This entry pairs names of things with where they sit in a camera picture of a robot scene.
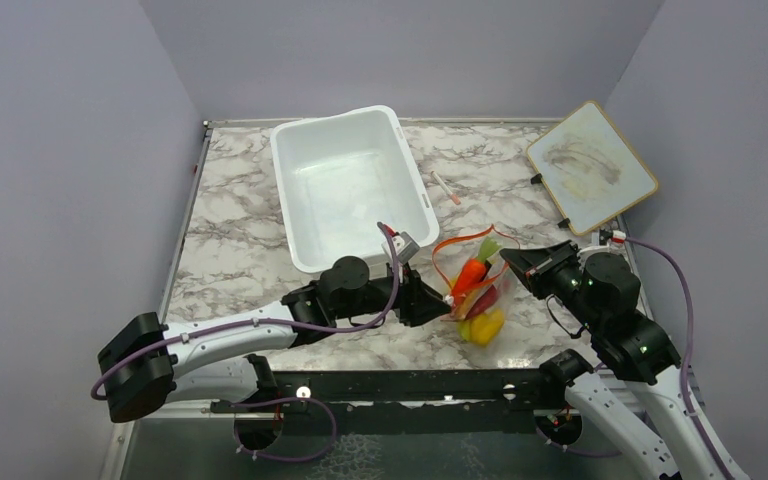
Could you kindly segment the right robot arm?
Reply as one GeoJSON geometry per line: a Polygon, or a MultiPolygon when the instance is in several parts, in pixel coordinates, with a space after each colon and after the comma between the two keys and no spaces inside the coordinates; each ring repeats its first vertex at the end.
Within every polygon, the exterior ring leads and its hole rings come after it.
{"type": "Polygon", "coordinates": [[[688,362],[637,305],[641,282],[609,246],[566,241],[542,249],[503,249],[501,258],[539,300],[557,300],[590,336],[591,348],[647,417],[622,403],[573,350],[540,367],[539,398],[566,402],[590,420],[647,479],[745,479],[688,383],[688,362]]]}

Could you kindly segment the clear zip bag orange zipper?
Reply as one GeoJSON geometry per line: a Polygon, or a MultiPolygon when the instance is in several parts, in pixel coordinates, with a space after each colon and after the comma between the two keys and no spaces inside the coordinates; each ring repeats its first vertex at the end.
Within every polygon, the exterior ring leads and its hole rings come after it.
{"type": "Polygon", "coordinates": [[[486,347],[505,326],[517,280],[501,251],[519,246],[514,236],[490,226],[433,248],[432,265],[451,306],[444,319],[455,324],[463,341],[486,347]]]}

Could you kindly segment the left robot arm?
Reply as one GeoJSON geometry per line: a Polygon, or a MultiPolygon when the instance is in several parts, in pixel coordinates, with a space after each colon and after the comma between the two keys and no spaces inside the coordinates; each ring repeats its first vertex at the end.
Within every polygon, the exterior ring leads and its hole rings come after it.
{"type": "Polygon", "coordinates": [[[106,403],[114,423],[185,400],[240,401],[258,411],[273,401],[275,386],[250,355],[371,329],[390,312],[418,327],[449,311],[445,297],[409,265],[372,278],[364,260],[346,256],[318,279],[247,313],[171,326],[155,312],[135,316],[98,353],[101,375],[90,396],[106,403]]]}

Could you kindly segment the red chili pepper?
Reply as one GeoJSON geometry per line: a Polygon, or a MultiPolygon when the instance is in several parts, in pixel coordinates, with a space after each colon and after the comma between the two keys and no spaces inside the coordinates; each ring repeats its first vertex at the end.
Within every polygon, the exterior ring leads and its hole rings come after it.
{"type": "Polygon", "coordinates": [[[499,291],[496,286],[490,286],[482,293],[468,310],[465,319],[470,320],[480,314],[483,314],[489,308],[493,307],[499,299],[499,291]]]}

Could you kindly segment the orange carrot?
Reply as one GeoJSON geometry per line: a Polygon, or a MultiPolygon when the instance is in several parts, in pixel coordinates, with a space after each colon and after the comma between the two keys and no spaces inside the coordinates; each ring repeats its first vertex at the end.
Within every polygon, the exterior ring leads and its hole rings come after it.
{"type": "Polygon", "coordinates": [[[477,254],[467,260],[461,268],[451,288],[450,294],[453,298],[465,296],[486,278],[490,269],[489,258],[499,249],[499,243],[493,238],[485,238],[482,241],[477,254]]]}

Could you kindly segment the large yellow banana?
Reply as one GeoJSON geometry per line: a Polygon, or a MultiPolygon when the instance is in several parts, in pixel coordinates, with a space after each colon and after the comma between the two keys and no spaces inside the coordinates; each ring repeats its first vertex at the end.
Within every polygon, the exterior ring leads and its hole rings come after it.
{"type": "Polygon", "coordinates": [[[465,319],[457,323],[457,331],[466,342],[472,342],[472,320],[465,319]]]}

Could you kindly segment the yellow bell pepper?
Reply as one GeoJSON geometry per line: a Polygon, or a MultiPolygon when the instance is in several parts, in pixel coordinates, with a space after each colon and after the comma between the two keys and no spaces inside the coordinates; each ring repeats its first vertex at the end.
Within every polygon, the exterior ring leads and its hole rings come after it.
{"type": "Polygon", "coordinates": [[[469,341],[479,346],[491,343],[505,324],[505,313],[494,309],[477,315],[470,321],[469,341]]]}

